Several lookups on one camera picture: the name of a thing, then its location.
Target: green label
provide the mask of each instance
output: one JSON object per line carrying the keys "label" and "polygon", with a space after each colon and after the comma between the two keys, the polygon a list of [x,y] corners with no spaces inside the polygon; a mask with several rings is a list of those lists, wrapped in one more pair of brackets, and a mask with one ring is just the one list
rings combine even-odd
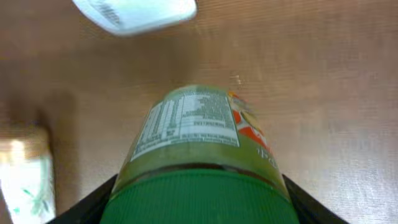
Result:
{"label": "green label", "polygon": [[152,170],[189,163],[253,172],[289,197],[256,117],[232,92],[188,86],[158,102],[131,147],[114,192]]}

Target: brown wooden surface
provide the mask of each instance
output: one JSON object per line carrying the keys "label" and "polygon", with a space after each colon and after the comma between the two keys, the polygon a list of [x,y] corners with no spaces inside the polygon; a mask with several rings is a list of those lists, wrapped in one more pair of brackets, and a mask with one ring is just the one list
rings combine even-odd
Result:
{"label": "brown wooden surface", "polygon": [[52,132],[58,212],[119,170],[155,100],[202,83],[250,102],[281,171],[338,215],[398,223],[398,1],[198,8],[118,38],[72,1],[0,2],[0,93]]}

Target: nutrition facts table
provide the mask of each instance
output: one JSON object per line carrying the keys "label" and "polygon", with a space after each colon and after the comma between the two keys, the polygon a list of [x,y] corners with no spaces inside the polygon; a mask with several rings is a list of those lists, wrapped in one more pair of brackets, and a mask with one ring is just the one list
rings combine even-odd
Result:
{"label": "nutrition facts table", "polygon": [[217,142],[239,147],[228,98],[190,92],[166,98],[151,109],[131,160],[181,142]]}

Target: ridged green cap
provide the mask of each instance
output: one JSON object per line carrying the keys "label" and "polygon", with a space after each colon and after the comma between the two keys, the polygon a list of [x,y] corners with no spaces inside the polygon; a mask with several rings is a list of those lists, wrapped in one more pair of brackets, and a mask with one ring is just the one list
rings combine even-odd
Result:
{"label": "ridged green cap", "polygon": [[160,174],[112,198],[101,224],[299,223],[292,204],[260,180],[223,170]]}

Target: red and yellow label graphic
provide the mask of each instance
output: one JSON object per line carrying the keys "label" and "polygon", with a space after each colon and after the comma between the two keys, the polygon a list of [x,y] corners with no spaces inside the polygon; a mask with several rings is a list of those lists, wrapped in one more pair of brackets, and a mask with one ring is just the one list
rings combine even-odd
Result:
{"label": "red and yellow label graphic", "polygon": [[267,145],[266,138],[264,137],[264,133],[262,132],[256,117],[247,107],[246,102],[232,91],[228,92],[228,100],[238,132],[251,138],[253,141],[264,147],[264,149],[272,153],[271,149]]}

